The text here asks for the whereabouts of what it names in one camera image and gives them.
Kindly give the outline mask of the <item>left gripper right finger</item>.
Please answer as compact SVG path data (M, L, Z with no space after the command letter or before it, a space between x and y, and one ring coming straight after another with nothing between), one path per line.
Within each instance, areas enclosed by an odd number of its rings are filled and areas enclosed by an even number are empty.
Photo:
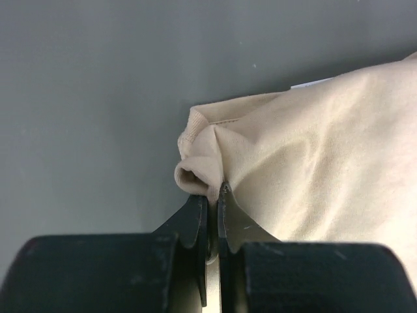
M401 262L373 243L281 242L223 184L217 204L223 312L415 312Z

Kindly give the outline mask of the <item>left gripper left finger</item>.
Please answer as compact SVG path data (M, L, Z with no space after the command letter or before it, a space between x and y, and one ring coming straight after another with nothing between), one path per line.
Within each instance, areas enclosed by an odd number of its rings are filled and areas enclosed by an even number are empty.
M200 312L208 201L190 196L151 233L28 240L1 286L2 312Z

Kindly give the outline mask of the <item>beige t shirt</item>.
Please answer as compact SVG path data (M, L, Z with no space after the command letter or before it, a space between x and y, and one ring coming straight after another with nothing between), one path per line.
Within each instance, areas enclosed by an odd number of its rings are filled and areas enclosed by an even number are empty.
M177 185L281 242L373 243L416 296L416 56L280 93L194 106Z

